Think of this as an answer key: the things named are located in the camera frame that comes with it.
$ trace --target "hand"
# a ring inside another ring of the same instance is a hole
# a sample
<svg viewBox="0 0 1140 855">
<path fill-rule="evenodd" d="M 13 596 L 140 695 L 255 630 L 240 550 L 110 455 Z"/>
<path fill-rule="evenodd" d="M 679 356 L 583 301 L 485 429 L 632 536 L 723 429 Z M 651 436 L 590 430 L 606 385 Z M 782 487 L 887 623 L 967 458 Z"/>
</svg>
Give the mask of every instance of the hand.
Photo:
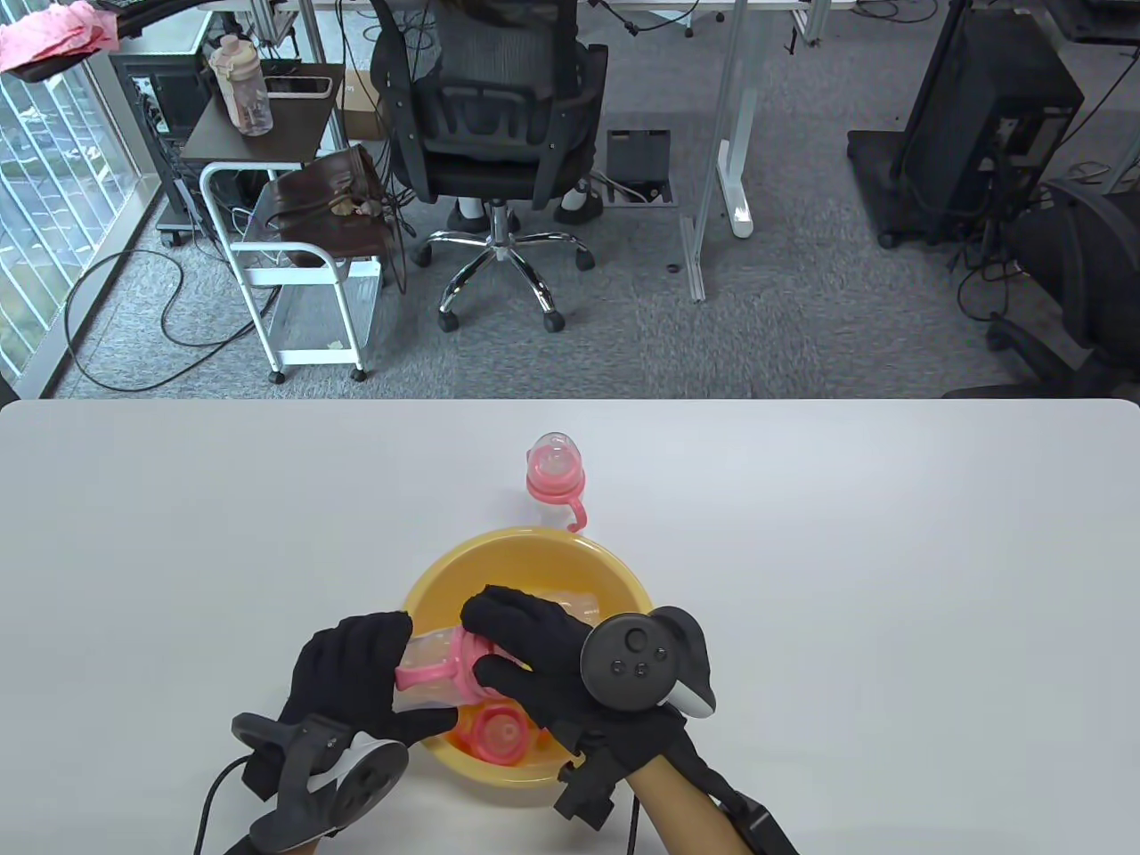
<svg viewBox="0 0 1140 855">
<path fill-rule="evenodd" d="M 488 585 L 464 604 L 461 619 L 465 629 L 531 668 L 483 657 L 474 667 L 479 683 L 516 700 L 539 727 L 559 720 L 577 725 L 586 734 L 586 754 L 604 746 L 633 773 L 684 735 L 685 719 L 671 707 L 619 712 L 594 700 L 579 665 L 591 628 L 557 603 Z"/>
<path fill-rule="evenodd" d="M 345 618 L 323 629 L 301 649 L 293 667 L 288 700 L 277 717 L 298 724 L 311 714 L 340 722 L 375 739 L 412 746 L 455 727 L 455 709 L 392 712 L 396 666 L 412 637 L 406 612 Z M 284 758 L 272 747 L 250 758 L 242 780 L 261 798 L 277 791 Z"/>
</svg>

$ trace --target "phone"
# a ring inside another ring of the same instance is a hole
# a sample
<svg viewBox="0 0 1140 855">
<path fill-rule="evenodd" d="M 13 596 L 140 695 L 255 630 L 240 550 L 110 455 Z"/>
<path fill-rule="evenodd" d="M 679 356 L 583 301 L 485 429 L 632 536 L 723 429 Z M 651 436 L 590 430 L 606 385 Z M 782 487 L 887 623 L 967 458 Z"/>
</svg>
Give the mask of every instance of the phone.
<svg viewBox="0 0 1140 855">
<path fill-rule="evenodd" d="M 266 78 L 266 89 L 270 98 L 327 98 L 333 91 L 333 79 L 270 75 Z"/>
</svg>

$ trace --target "gray carpet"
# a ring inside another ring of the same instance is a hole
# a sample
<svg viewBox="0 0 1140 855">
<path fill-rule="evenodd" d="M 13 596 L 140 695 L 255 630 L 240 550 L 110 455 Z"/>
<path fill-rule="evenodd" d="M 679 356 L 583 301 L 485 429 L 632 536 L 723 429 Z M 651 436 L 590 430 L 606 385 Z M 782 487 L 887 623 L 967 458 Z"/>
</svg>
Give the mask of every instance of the gray carpet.
<svg viewBox="0 0 1140 855">
<path fill-rule="evenodd" d="M 611 47 L 605 121 L 669 128 L 681 202 L 694 206 L 727 26 L 705 16 L 693 39 L 670 27 L 634 40 L 600 9 L 584 8 L 580 16 L 583 39 Z M 777 36 L 788 41 L 790 18 L 777 21 Z M 982 326 L 959 312 L 945 267 L 950 251 L 878 247 L 844 156 L 850 128 L 905 122 L 940 21 L 894 26 L 836 14 L 821 48 L 772 54 L 744 173 L 756 234 L 733 238 L 723 205 L 715 205 L 705 304 L 692 304 L 684 276 L 667 269 L 679 261 L 676 213 L 610 210 L 579 229 L 598 259 L 595 270 L 579 274 L 572 252 L 557 246 L 527 253 L 565 315 L 559 335 L 544 331 L 526 285 L 503 266 L 475 277 L 456 306 L 462 328 L 443 335 L 433 307 L 470 253 L 438 247 L 431 268 L 409 269 L 406 295 L 383 292 L 364 383 L 351 382 L 342 366 L 321 366 L 291 369 L 285 384 L 272 386 L 260 345 L 249 336 L 153 394 L 933 397 L 1017 378 L 1018 366 L 988 353 Z M 369 22 L 349 23 L 363 63 L 369 51 L 359 32 Z M 1090 107 L 1126 63 L 1113 48 L 1068 46 L 1064 58 Z M 1140 73 L 1062 149 L 1052 171 L 1084 160 L 1115 162 L 1140 124 L 1137 105 Z M 416 204 L 408 217 L 417 229 L 431 229 L 449 205 Z M 548 213 L 520 213 L 527 229 L 551 223 Z M 161 249 L 149 229 L 139 246 Z M 228 268 L 193 247 L 172 254 L 187 268 L 173 332 L 201 341 L 241 326 L 245 310 Z M 158 333 L 172 283 L 172 266 L 162 259 L 129 262 L 82 343 L 92 373 L 116 385 L 144 384 L 195 356 Z M 1000 287 L 972 285 L 967 301 L 978 312 L 996 308 Z M 1013 319 L 1066 358 L 1080 358 L 1040 288 L 1016 282 L 1011 292 Z M 332 300 L 328 294 L 329 306 Z M 109 393 L 70 367 L 57 394 Z"/>
</svg>

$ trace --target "water bottle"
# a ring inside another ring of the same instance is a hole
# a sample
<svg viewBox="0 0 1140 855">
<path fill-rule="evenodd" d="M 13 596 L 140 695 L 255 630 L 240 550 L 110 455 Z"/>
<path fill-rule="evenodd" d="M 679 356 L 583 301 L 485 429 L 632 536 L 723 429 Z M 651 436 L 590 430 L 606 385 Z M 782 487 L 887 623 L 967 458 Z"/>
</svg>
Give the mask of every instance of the water bottle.
<svg viewBox="0 0 1140 855">
<path fill-rule="evenodd" d="M 601 613 L 593 594 L 553 592 L 540 594 L 568 613 L 597 626 Z M 418 635 L 408 642 L 396 669 L 392 709 L 402 712 L 423 707 L 472 707 L 488 700 L 502 700 L 498 692 L 479 685 L 473 671 L 484 656 L 507 653 L 462 626 Z"/>
<path fill-rule="evenodd" d="M 229 112 L 229 121 L 246 137 L 260 137 L 274 128 L 269 91 L 261 75 L 261 57 L 253 44 L 234 34 L 221 36 L 210 55 L 210 67 Z"/>
</svg>

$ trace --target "pink cloth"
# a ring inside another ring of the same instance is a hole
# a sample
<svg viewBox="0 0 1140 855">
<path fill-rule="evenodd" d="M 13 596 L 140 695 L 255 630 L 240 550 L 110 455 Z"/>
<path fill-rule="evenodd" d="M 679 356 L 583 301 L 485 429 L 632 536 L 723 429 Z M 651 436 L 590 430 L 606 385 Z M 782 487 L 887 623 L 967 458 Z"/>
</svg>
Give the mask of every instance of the pink cloth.
<svg viewBox="0 0 1140 855">
<path fill-rule="evenodd" d="M 47 57 L 99 50 L 119 50 L 117 16 L 96 9 L 87 0 L 70 6 L 52 3 L 0 26 L 0 72 Z"/>
</svg>

